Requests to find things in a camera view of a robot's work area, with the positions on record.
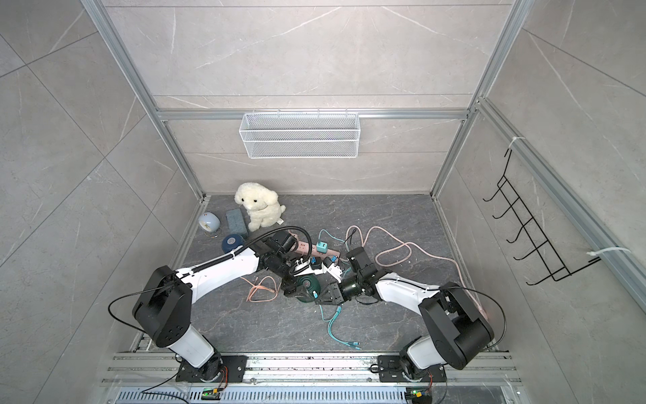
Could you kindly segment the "pink power strip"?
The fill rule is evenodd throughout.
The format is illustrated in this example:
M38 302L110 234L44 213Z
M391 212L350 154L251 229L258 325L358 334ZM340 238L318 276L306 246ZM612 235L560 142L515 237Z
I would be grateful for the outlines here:
M375 231L384 232L395 241L395 246L378 252L374 258L370 258L365 254L364 247ZM415 250L431 259L453 265L457 264L454 259L430 254L414 242L400 240L382 227L371 227L365 234L357 226L350 227L345 241L346 246L349 245L354 234L359 235L360 241L359 246L355 249L348 250L343 254L328 249L326 254L321 254L316 251L315 247L312 255L309 258L298 259L295 267L298 264L307 263L311 257L318 257L321 262L326 257L336 257L339 260L339 265L343 267L343 281L338 284L346 299L345 302L355 300L364 304L362 299L369 297L374 303L393 303L420 316L431 317L432 313L436 311L439 318L445 320L456 312L465 312L476 316L484 313L481 305L474 299L474 290L454 283L444 286L423 284L406 279L392 271L394 267L404 264L411 258ZM285 277L293 276L295 267ZM320 282L321 291L327 285L337 283L324 269L322 274L314 275Z

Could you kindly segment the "teal USB charger adapter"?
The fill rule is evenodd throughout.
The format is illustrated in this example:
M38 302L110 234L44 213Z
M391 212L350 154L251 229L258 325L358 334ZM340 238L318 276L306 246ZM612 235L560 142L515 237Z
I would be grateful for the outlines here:
M316 251L321 254L326 254L328 252L328 244L326 242L318 242L316 244Z

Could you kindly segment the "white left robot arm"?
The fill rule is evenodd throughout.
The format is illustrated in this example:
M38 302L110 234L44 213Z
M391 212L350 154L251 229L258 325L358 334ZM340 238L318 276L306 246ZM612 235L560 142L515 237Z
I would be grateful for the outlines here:
M300 254L296 252L296 232L312 241L302 227L278 227L203 264L181 269L161 266L142 291L114 299L108 306L109 315L148 335L159 348L178 355L182 359L180 374L185 372L202 382L223 379L222 356L192 324L193 306L230 282L258 271L269 270L284 279L296 276L296 259L308 261L313 253L311 245Z

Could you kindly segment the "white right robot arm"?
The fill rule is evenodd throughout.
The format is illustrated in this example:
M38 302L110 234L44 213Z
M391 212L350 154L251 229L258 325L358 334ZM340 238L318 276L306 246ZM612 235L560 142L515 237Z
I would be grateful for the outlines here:
M404 242L395 236L391 236L397 242L395 247L369 259L363 249L368 238L368 234L360 234L361 246L347 253L351 276L341 277L321 291L312 282L306 287L306 296L318 305L336 307L361 295L371 296L378 302L394 303L419 315L427 328L427 336L405 345L397 364L384 365L385 369L400 372L410 381L424 378L425 373L436 366L449 365L462 370L481 351L496 346L503 339L503 336L496 336L473 294L497 303L493 297L454 282L422 284L388 271L403 260L392 264L379 262L381 256L402 248L408 254L417 249L432 259L457 264L454 259L430 254L414 242Z

